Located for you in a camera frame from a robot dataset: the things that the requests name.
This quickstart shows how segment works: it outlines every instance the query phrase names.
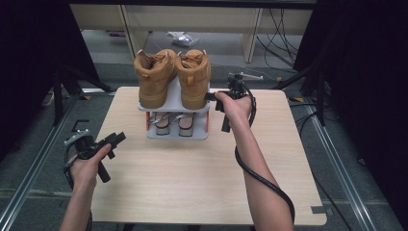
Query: white shoe rack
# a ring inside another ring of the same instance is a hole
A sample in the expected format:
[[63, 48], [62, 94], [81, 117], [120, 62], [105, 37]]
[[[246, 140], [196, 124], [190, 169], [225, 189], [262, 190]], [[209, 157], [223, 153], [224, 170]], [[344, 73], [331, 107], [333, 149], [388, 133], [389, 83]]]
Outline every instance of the white shoe rack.
[[[140, 102], [138, 103], [138, 108], [142, 112], [146, 112], [146, 130], [147, 137], [153, 140], [198, 140], [204, 141], [208, 137], [208, 122], [209, 122], [209, 110], [210, 103], [204, 106], [204, 108], [199, 110], [189, 110], [183, 107], [181, 102], [181, 86], [176, 77], [169, 85], [167, 89], [166, 103], [157, 109], [147, 109], [144, 108]], [[194, 120], [192, 122], [192, 136], [191, 137], [181, 137], [179, 135], [179, 124], [175, 122], [169, 124], [170, 133], [168, 135], [157, 135], [156, 126], [154, 124], [149, 124], [148, 119], [157, 112], [168, 112], [172, 114], [181, 113], [194, 113]]]

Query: gray floor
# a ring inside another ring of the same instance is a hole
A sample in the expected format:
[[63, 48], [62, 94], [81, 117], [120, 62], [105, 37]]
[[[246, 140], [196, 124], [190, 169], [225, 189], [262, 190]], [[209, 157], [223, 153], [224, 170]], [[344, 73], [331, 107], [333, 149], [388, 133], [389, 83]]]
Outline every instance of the gray floor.
[[[265, 49], [257, 42], [254, 51], [254, 59], [251, 64], [243, 61], [241, 42], [239, 35], [225, 34], [197, 34], [188, 33], [199, 38], [197, 44], [190, 48], [205, 49], [210, 56], [213, 67], [212, 86], [222, 88], [226, 85], [228, 72], [244, 72], [251, 75], [264, 76], [263, 82], [250, 82], [248, 85], [253, 89], [267, 89], [276, 84], [277, 77], [284, 80], [292, 74], [289, 67], [270, 54], [265, 56]], [[92, 59], [100, 75], [102, 82], [112, 86], [137, 86], [137, 78], [132, 66], [132, 57], [129, 53], [125, 38], [110, 37], [104, 31], [84, 31], [83, 36], [87, 42]], [[268, 37], [261, 35], [260, 39], [268, 44]], [[297, 47], [301, 37], [288, 37], [292, 45]], [[161, 49], [171, 48], [173, 50], [186, 52], [190, 48], [183, 48], [171, 44], [171, 37], [165, 32], [153, 32], [144, 47], [150, 53], [156, 53]], [[289, 61], [287, 52], [272, 48], [285, 56]], [[298, 90], [301, 81], [285, 89], [289, 97], [300, 96]], [[69, 199], [69, 186], [67, 185], [63, 172], [63, 142], [72, 133], [71, 129], [77, 119], [89, 119], [87, 128], [96, 136], [106, 112], [112, 102], [112, 96], [93, 96], [90, 100], [79, 100], [76, 102], [72, 112], [69, 114], [55, 145], [52, 147], [49, 157], [44, 163], [41, 172], [35, 181], [27, 199], [25, 200], [18, 216], [15, 218], [11, 230], [56, 230], [64, 215], [67, 201]], [[26, 176], [26, 172], [45, 142], [52, 127], [54, 116], [53, 106], [44, 107], [38, 114], [32, 126], [26, 131], [26, 135], [19, 141], [19, 149], [11, 152], [0, 164], [0, 209], [5, 209], [13, 192], [18, 188]], [[292, 107], [293, 119], [299, 120], [308, 112], [304, 107]], [[378, 230], [402, 230], [393, 211], [381, 191], [376, 186], [370, 173], [356, 160], [359, 157], [352, 142], [348, 139], [341, 121], [335, 112], [327, 109], [324, 112], [326, 118], [326, 129], [339, 152], [357, 192], [361, 195], [367, 206], [370, 217]], [[329, 158], [323, 147], [312, 121], [307, 121], [301, 134], [302, 142], [308, 157], [311, 170], [316, 175], [319, 183], [334, 200], [341, 213], [351, 226], [352, 230], [364, 230], [353, 209], [350, 201], [344, 193]], [[328, 197], [319, 189], [320, 197], [328, 221], [322, 227], [296, 226], [296, 230], [346, 230], [339, 213], [335, 210]], [[123, 224], [96, 222], [93, 230], [121, 230]], [[185, 225], [167, 224], [138, 224], [134, 230], [187, 230]], [[201, 230], [248, 230], [247, 226], [203, 226]]]

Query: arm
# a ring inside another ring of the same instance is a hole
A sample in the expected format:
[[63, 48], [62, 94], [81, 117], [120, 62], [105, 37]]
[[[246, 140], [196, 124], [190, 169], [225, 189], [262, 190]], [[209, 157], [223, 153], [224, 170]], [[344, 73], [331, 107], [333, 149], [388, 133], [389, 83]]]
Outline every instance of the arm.
[[60, 227], [61, 231], [87, 229], [98, 164], [109, 150], [111, 150], [111, 145], [107, 144], [89, 160], [74, 161], [71, 167], [74, 189]]
[[[279, 187], [249, 127], [250, 98], [233, 100], [222, 92], [217, 93], [216, 97], [224, 105], [243, 162]], [[286, 201], [246, 172], [243, 177], [255, 228], [258, 231], [293, 230], [291, 212]]]

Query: black curtain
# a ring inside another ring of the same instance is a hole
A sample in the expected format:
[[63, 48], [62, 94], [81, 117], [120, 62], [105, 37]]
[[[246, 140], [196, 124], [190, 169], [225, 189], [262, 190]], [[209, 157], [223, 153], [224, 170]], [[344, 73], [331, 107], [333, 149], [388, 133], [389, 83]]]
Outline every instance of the black curtain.
[[56, 2], [0, 4], [0, 161], [34, 122], [57, 67], [74, 66], [98, 80], [69, 5]]

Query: forearm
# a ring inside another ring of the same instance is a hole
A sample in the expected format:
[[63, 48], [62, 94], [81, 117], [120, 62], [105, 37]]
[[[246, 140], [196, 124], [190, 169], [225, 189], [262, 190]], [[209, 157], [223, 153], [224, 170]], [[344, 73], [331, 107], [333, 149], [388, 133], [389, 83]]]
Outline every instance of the forearm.
[[[233, 127], [242, 161], [269, 182], [278, 186], [249, 125]], [[291, 214], [287, 203], [273, 190], [244, 173], [249, 209], [257, 230], [291, 230]]]
[[64, 215], [61, 231], [86, 230], [94, 187], [74, 188]]

